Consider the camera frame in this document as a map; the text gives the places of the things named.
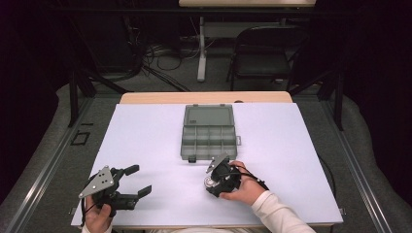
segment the chair backrest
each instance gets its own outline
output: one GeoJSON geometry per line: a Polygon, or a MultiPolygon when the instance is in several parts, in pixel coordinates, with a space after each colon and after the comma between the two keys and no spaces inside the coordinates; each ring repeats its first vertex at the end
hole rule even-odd
{"type": "Polygon", "coordinates": [[[257,26],[242,31],[236,38],[236,47],[294,47],[304,44],[309,34],[296,26],[257,26]]]}

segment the chair seat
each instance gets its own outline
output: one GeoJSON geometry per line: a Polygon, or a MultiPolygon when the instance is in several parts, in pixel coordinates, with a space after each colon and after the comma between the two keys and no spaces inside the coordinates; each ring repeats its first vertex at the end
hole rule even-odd
{"type": "Polygon", "coordinates": [[[287,79],[291,67],[283,53],[239,54],[233,72],[237,79],[287,79]]]}

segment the white tabletop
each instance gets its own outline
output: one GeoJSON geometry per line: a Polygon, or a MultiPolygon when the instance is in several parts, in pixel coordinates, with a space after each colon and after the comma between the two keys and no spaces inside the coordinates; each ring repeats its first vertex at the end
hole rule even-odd
{"type": "Polygon", "coordinates": [[[316,0],[180,0],[181,7],[313,7],[316,0]]]}
{"type": "MultiPolygon", "coordinates": [[[[309,224],[333,224],[342,217],[294,103],[232,104],[238,160],[266,181],[271,191],[309,224]]],[[[118,211],[120,228],[261,226],[250,207],[216,198],[203,181],[210,161],[188,163],[180,156],[184,104],[117,105],[91,175],[105,165],[140,171],[120,180],[118,191],[153,191],[134,211],[118,211]]],[[[72,225],[80,225],[79,207],[72,225]]]]}

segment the gray carpet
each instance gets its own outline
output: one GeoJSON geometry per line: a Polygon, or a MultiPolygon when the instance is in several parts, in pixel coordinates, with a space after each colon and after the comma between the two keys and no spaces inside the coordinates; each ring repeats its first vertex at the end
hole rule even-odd
{"type": "MultiPolygon", "coordinates": [[[[196,58],[184,59],[177,69],[164,71],[164,73],[175,78],[191,91],[228,90],[225,76],[229,54],[230,47],[219,42],[215,42],[208,49],[205,83],[198,83],[196,80],[198,62],[196,58]]],[[[163,68],[166,66],[173,68],[179,62],[174,57],[164,56],[160,58],[159,64],[163,68]]],[[[158,69],[155,60],[151,66],[158,69]]],[[[135,78],[118,82],[118,84],[127,89],[141,92],[176,91],[174,87],[153,76],[147,76],[143,72],[135,78]]],[[[279,85],[266,81],[239,82],[236,87],[238,90],[276,90],[279,85]]],[[[120,100],[120,97],[114,94],[110,88],[100,83],[96,83],[96,88],[99,94],[86,109],[78,128],[75,128],[75,131],[79,130],[80,133],[89,133],[86,144],[69,145],[62,152],[61,160],[56,164],[55,173],[53,173],[50,182],[47,183],[46,191],[42,193],[43,196],[33,212],[28,213],[26,222],[20,229],[21,232],[80,232],[70,226],[72,216],[68,213],[79,202],[77,196],[83,189],[115,105],[120,100]]],[[[0,207],[0,215],[2,216],[0,232],[5,232],[9,223],[13,221],[13,217],[18,212],[18,208],[31,186],[36,182],[43,167],[53,156],[55,148],[59,146],[60,140],[64,137],[70,116],[67,86],[59,90],[58,95],[60,105],[51,127],[17,185],[0,207]]],[[[311,94],[311,91],[293,98],[293,101],[298,104],[302,112],[317,152],[330,167],[335,178],[338,206],[344,208],[347,213],[344,216],[345,222],[336,225],[333,232],[378,232],[348,168],[342,145],[333,131],[334,125],[328,121],[329,115],[325,102],[319,102],[311,94]]],[[[367,126],[358,111],[358,107],[349,99],[345,99],[343,113],[344,134],[357,156],[357,160],[360,162],[393,232],[412,232],[411,208],[392,191],[387,180],[376,167],[367,126]]],[[[81,140],[82,138],[79,137],[74,143],[79,143],[81,140]]],[[[331,174],[326,166],[324,168],[329,183],[332,185],[331,174]]],[[[317,232],[329,232],[328,228],[316,227],[315,229],[317,232]]]]}

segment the person's left hand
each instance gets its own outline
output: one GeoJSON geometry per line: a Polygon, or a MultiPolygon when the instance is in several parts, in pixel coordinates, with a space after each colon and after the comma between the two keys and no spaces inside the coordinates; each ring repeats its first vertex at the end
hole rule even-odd
{"type": "Polygon", "coordinates": [[[93,206],[94,202],[91,196],[86,197],[86,210],[91,206],[91,209],[86,213],[86,227],[90,233],[105,232],[112,223],[112,217],[109,217],[112,208],[104,204],[102,209],[93,206]]]}

